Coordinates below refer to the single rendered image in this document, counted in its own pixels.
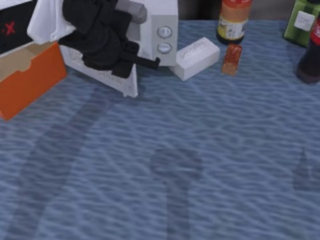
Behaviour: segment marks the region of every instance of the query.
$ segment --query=bottle label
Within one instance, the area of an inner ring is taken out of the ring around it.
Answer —
[[[298,29],[309,32],[315,22],[316,17],[312,14],[306,13],[304,11],[299,11],[294,26]]]
[[[315,44],[320,45],[320,19],[316,21],[311,32],[310,38]]]
[[[224,39],[237,40],[245,35],[246,23],[247,20],[242,22],[231,22],[220,16],[217,31]]]

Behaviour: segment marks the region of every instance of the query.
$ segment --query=red x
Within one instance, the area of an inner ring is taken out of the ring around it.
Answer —
[[[15,21],[12,21],[11,23],[5,24],[6,30],[3,30],[3,32],[6,31],[5,35],[9,36],[10,34],[14,34],[16,31],[14,29],[15,27]]]

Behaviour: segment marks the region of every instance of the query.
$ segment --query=orange bottle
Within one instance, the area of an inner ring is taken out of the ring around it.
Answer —
[[[225,44],[239,44],[245,36],[252,0],[222,0],[216,37]]]

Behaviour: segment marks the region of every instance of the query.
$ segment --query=cardboard box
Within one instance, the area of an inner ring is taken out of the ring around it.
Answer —
[[[56,42],[32,44],[0,58],[0,117],[12,119],[66,76]]]

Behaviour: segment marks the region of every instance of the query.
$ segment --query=tabletop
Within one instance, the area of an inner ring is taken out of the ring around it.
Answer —
[[[315,240],[320,85],[286,22],[250,21],[237,75],[215,21],[181,21],[219,63],[182,82],[138,68],[139,97],[79,72],[0,121],[0,240]]]

